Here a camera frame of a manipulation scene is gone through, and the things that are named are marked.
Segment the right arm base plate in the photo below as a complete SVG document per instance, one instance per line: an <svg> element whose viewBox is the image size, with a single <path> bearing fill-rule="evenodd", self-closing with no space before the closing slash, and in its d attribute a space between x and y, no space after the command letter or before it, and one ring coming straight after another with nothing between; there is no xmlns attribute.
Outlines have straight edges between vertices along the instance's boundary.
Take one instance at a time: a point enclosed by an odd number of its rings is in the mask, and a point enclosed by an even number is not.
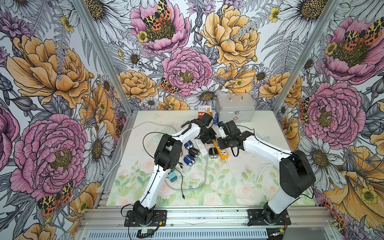
<svg viewBox="0 0 384 240"><path fill-rule="evenodd" d="M280 214L265 209L249 209L247 226L285 226L291 225L287 210Z"/></svg>

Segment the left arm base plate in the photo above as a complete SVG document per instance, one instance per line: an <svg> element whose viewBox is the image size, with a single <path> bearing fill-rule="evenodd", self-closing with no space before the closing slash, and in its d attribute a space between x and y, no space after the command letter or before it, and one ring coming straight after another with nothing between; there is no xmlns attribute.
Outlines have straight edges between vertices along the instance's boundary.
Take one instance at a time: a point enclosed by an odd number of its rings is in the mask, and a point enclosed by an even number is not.
<svg viewBox="0 0 384 240"><path fill-rule="evenodd" d="M167 210L149 210L143 213L130 210L126 214L125 227L164 227L167 221Z"/></svg>

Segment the orange power strip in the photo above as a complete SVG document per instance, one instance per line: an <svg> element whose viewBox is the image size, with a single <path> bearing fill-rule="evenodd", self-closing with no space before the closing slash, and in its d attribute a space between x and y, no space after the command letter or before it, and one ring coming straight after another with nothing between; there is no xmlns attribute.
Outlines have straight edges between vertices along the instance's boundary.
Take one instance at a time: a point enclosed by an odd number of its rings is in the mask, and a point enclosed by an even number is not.
<svg viewBox="0 0 384 240"><path fill-rule="evenodd" d="M221 149L218 145L218 141L214 140L214 147L218 151L218 156L222 161L225 161L229 158L229 153L226 149Z"/></svg>

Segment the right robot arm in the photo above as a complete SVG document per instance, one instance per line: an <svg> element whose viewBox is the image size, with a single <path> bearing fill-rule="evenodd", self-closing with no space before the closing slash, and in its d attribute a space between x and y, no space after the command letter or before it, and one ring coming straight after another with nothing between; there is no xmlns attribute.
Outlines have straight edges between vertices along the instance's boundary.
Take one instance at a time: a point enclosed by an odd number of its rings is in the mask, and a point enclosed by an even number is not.
<svg viewBox="0 0 384 240"><path fill-rule="evenodd" d="M306 155L296 150L290 152L273 146L250 131L241 132L234 121L220 122L218 127L224 135L217 139L221 150L237 148L255 154L277 167L280 173L280 189L264 205L259 221L275 225L282 213L292 205L316 181L315 174Z"/></svg>

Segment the dark blue electric shaver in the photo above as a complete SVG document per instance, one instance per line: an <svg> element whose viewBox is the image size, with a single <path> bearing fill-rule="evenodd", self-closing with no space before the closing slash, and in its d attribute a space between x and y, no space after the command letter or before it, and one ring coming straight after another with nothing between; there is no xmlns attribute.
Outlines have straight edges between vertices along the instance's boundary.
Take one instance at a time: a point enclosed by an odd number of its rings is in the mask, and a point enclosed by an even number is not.
<svg viewBox="0 0 384 240"><path fill-rule="evenodd" d="M196 161L195 161L195 158L191 155L186 155L184 157L184 163L187 165L187 166L193 166Z"/></svg>

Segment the white power strip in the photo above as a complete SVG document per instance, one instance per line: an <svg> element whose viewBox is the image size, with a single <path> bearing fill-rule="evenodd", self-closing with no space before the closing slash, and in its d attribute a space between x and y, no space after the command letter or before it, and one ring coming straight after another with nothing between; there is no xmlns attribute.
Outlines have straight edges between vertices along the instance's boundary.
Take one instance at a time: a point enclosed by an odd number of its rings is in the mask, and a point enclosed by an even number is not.
<svg viewBox="0 0 384 240"><path fill-rule="evenodd" d="M202 154L202 156L208 155L208 150L205 147L205 144L200 139L195 139L195 143L196 143L200 153Z"/></svg>

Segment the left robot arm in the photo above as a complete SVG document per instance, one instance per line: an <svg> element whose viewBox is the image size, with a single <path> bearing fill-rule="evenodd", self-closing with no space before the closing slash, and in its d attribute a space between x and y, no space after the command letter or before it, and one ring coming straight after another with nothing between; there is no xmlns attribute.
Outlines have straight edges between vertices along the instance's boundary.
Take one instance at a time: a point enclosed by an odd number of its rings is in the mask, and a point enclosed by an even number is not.
<svg viewBox="0 0 384 240"><path fill-rule="evenodd" d="M205 113L200 119L185 122L179 132L162 135L153 155L155 167L149 184L140 199L133 204L136 223L146 226L152 221L159 191L169 172L178 164L184 144L192 139L210 144L216 139L216 133L210 127L212 121L213 117Z"/></svg>

